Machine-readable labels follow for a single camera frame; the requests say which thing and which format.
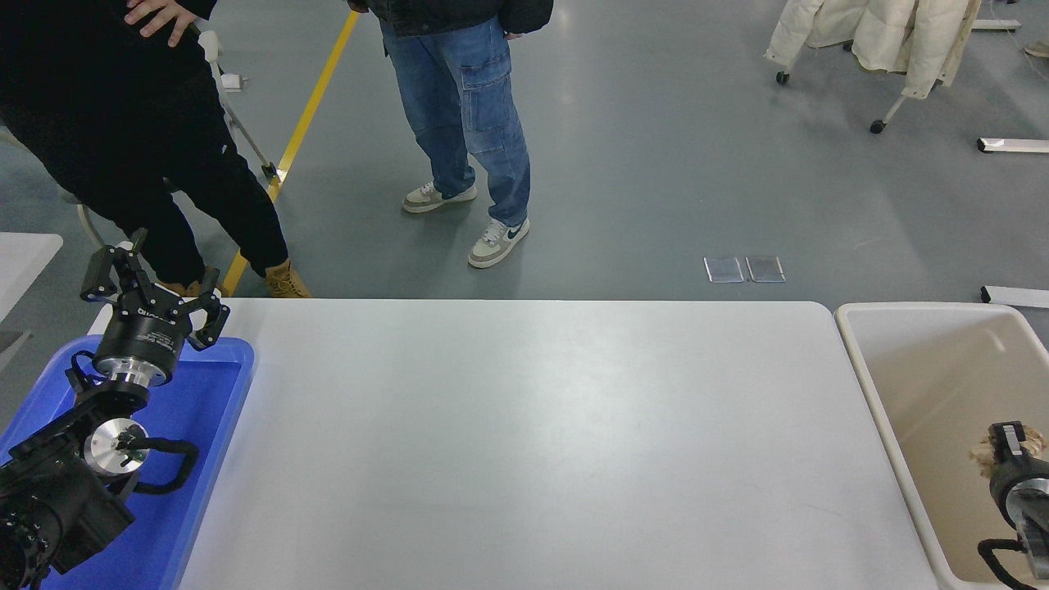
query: white coat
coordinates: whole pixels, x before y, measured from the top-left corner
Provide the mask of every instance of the white coat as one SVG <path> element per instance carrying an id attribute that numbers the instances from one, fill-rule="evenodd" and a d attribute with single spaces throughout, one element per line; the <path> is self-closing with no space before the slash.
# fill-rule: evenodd
<path id="1" fill-rule="evenodd" d="M 902 94 L 949 86 L 981 0 L 787 0 L 765 57 L 791 68 L 802 45 L 853 41 L 865 69 L 905 72 Z"/>

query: robotic arm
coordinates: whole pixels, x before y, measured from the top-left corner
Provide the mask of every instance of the robotic arm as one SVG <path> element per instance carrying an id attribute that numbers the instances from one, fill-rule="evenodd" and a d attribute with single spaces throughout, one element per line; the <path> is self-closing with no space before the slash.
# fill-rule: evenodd
<path id="1" fill-rule="evenodd" d="M 1016 540 L 988 539 L 978 550 L 1000 582 L 1013 590 L 1035 590 L 1010 575 L 992 551 L 1025 553 L 1034 577 L 1049 580 L 1049 463 L 1020 444 L 1026 439 L 1020 422 L 999 422 L 989 430 L 994 449 L 990 492 L 1002 518 L 1016 530 Z"/>
<path id="2" fill-rule="evenodd" d="M 74 354 L 66 371 L 73 406 L 0 465 L 0 590 L 37 589 L 50 568 L 61 574 L 77 567 L 134 522 L 125 506 L 132 492 L 169 493 L 192 472 L 193 443 L 150 438 L 131 416 L 148 403 L 149 387 L 171 380 L 186 340 L 198 351 L 215 343 L 230 309 L 212 293 L 214 270 L 196 299 L 155 287 L 138 261 L 145 237 L 138 230 L 130 250 L 107 246 L 91 257 L 81 298 L 111 304 L 113 317 L 98 351 Z M 207 319 L 194 331 L 190 315 L 198 310 Z M 80 367 L 82 356 L 102 377 Z M 183 456 L 174 480 L 138 481 L 151 450 Z"/>

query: person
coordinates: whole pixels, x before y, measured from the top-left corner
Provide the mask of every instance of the person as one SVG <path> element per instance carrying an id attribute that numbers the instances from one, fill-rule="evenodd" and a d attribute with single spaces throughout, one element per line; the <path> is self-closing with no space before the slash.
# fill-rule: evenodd
<path id="1" fill-rule="evenodd" d="M 172 292 L 198 295 L 206 267 L 166 178 L 218 220 L 271 295 L 309 297 L 186 34 L 215 2 L 0 2 L 0 119 L 90 210 L 128 236 L 148 230 L 143 256 Z"/>
<path id="2" fill-rule="evenodd" d="M 531 163 L 510 89 L 507 41 L 550 21 L 553 0 L 347 0 L 379 17 L 401 102 L 433 180 L 403 208 L 426 213 L 477 195 L 472 154 L 488 172 L 489 223 L 467 257 L 502 260 L 529 232 Z"/>

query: black jacket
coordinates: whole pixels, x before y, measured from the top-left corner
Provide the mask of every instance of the black jacket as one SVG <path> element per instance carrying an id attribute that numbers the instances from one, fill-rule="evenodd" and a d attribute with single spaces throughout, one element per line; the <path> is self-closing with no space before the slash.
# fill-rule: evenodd
<path id="1" fill-rule="evenodd" d="M 201 18 L 216 0 L 180 0 Z M 174 26 L 143 38 L 124 22 L 126 0 L 0 0 L 0 104 L 121 109 L 159 96 L 207 66 L 192 35 Z"/>
<path id="2" fill-rule="evenodd" d="M 554 0 L 367 0 L 398 37 L 468 28 L 498 16 L 509 33 L 532 33 L 550 22 Z"/>

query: white tabletop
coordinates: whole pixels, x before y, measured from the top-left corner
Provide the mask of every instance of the white tabletop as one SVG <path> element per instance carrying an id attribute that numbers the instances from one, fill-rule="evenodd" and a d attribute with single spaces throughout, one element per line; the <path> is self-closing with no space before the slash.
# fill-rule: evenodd
<path id="1" fill-rule="evenodd" d="M 228 302 L 181 590 L 936 589 L 815 303 Z"/>
<path id="2" fill-rule="evenodd" d="M 0 319 L 7 316 L 61 247 L 60 235 L 0 232 Z"/>

